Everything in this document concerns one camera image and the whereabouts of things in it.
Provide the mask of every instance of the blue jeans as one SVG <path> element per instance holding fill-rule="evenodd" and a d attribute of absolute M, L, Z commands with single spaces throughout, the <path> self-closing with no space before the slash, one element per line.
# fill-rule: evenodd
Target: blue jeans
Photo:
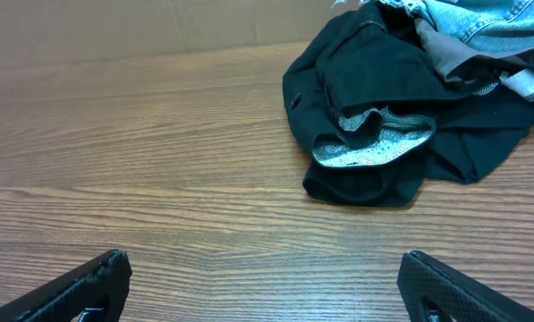
<path fill-rule="evenodd" d="M 534 47 L 534 0 L 379 0 L 419 16 L 474 49 Z"/>

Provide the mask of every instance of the gray cloth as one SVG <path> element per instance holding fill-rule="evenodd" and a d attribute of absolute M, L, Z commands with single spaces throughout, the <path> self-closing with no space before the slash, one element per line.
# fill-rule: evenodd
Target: gray cloth
<path fill-rule="evenodd" d="M 534 48 L 500 53 L 480 51 L 434 30 L 423 19 L 416 19 L 415 24 L 424 49 L 446 82 L 477 83 L 482 87 L 492 79 L 496 81 L 496 71 L 505 71 L 500 81 L 528 101 L 534 101 Z M 517 72 L 510 76 L 510 71 Z"/>

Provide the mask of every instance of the pile of clothes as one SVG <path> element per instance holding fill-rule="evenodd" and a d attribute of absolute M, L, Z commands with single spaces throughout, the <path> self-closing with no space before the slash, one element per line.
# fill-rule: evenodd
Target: pile of clothes
<path fill-rule="evenodd" d="M 312 198 L 405 205 L 425 178 L 482 179 L 529 134 L 534 0 L 478 2 L 367 2 L 291 65 L 284 106 Z"/>

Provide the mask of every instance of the wood grain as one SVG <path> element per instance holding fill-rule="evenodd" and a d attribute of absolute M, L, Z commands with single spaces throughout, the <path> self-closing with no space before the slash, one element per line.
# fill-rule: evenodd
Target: wood grain
<path fill-rule="evenodd" d="M 119 248 L 123 321 L 404 321 L 424 250 L 534 309 L 534 131 L 406 208 L 317 202 L 281 97 L 305 46 L 0 72 L 0 305 Z"/>

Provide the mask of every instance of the white mesh lining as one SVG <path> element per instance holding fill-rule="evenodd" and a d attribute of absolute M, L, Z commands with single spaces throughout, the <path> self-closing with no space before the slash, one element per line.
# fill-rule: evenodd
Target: white mesh lining
<path fill-rule="evenodd" d="M 375 112 L 379 112 L 383 120 L 376 142 L 365 148 L 352 149 L 338 138 L 324 138 L 315 141 L 313 157 L 322 166 L 334 168 L 385 165 L 425 143 L 434 134 L 433 129 L 423 130 L 424 122 L 419 117 L 396 116 L 387 108 L 371 108 L 349 118 L 342 115 L 338 123 L 345 131 L 356 131 L 366 122 L 370 113 Z M 409 131 L 417 126 L 419 130 Z"/>

